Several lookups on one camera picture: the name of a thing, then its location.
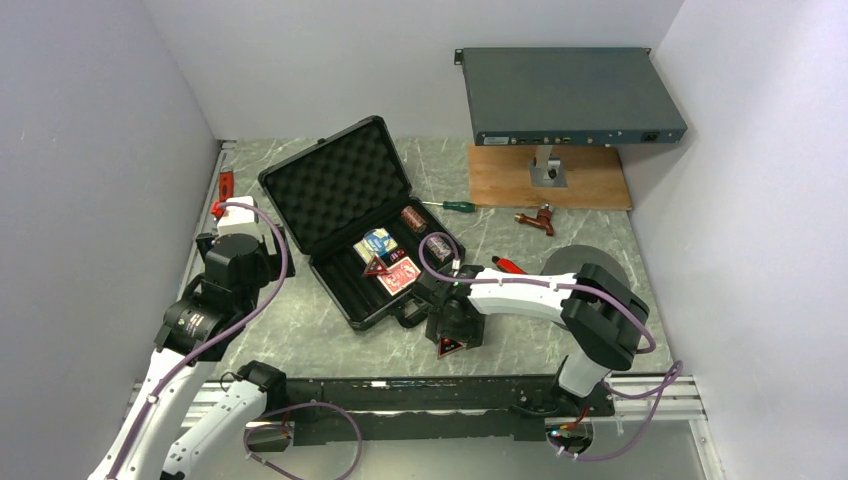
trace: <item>white enclosure wall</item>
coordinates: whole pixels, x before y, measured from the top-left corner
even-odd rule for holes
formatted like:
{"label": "white enclosure wall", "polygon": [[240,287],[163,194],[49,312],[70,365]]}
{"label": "white enclosure wall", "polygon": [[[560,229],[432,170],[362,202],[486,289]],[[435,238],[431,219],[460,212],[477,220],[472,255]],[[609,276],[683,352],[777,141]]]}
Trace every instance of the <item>white enclosure wall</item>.
{"label": "white enclosure wall", "polygon": [[218,138],[470,136],[473,46],[656,47],[682,0],[145,0]]}
{"label": "white enclosure wall", "polygon": [[848,4],[686,0],[691,130],[624,149],[633,225],[731,479],[848,475]]}
{"label": "white enclosure wall", "polygon": [[0,65],[0,478],[85,478],[176,296],[217,144],[140,0],[3,2]]}

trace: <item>foam padding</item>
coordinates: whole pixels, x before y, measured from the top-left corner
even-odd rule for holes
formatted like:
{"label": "foam padding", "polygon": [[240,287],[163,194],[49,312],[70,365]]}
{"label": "foam padding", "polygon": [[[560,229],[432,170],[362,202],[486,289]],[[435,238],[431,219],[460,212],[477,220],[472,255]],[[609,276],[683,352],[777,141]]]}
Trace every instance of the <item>foam padding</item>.
{"label": "foam padding", "polygon": [[260,183],[303,253],[392,198],[408,195],[408,180],[381,124],[366,123],[261,174]]}

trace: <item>metal stand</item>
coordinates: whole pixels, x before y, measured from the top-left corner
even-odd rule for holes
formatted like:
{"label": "metal stand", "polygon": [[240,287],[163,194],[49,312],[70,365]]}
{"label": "metal stand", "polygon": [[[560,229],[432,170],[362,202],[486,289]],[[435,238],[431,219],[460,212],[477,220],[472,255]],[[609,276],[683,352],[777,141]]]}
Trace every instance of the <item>metal stand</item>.
{"label": "metal stand", "polygon": [[530,181],[534,187],[568,187],[564,164],[560,157],[551,155],[553,148],[553,145],[536,147],[536,155],[528,164]]}

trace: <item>red tool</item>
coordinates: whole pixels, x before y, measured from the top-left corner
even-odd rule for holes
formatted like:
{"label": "red tool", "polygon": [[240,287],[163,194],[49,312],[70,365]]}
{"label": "red tool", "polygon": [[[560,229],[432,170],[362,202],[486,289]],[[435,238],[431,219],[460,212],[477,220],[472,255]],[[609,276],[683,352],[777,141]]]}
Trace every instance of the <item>red tool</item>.
{"label": "red tool", "polygon": [[518,265],[512,263],[511,261],[505,258],[492,257],[492,261],[495,263],[495,267],[502,272],[527,275],[527,272],[522,270]]}
{"label": "red tool", "polygon": [[212,215],[214,215],[215,218],[221,218],[224,216],[224,209],[219,207],[218,204],[233,198],[235,183],[236,180],[233,175],[233,169],[231,167],[222,168],[221,172],[218,174],[218,200],[212,204]]}
{"label": "red tool", "polygon": [[518,223],[530,225],[532,227],[540,228],[545,231],[545,235],[553,237],[554,226],[551,225],[551,215],[553,214],[553,207],[551,207],[551,204],[546,203],[542,205],[542,208],[540,208],[538,212],[536,212],[536,218],[528,217],[523,213],[516,213],[515,221]]}

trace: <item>red triangle marker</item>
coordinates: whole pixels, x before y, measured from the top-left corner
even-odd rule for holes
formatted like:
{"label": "red triangle marker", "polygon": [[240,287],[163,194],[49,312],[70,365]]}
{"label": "red triangle marker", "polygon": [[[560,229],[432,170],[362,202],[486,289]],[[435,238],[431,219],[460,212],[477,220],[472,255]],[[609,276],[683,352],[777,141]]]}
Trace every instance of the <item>red triangle marker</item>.
{"label": "red triangle marker", "polygon": [[451,340],[450,338],[441,338],[439,340],[439,358],[444,357],[445,355],[450,355],[451,353],[458,352],[465,348],[465,344],[462,342],[457,342],[456,340]]}
{"label": "red triangle marker", "polygon": [[389,273],[389,268],[386,266],[383,259],[380,258],[379,255],[374,255],[371,257],[371,261],[368,262],[368,266],[365,267],[364,275],[366,277],[371,275],[386,275]]}

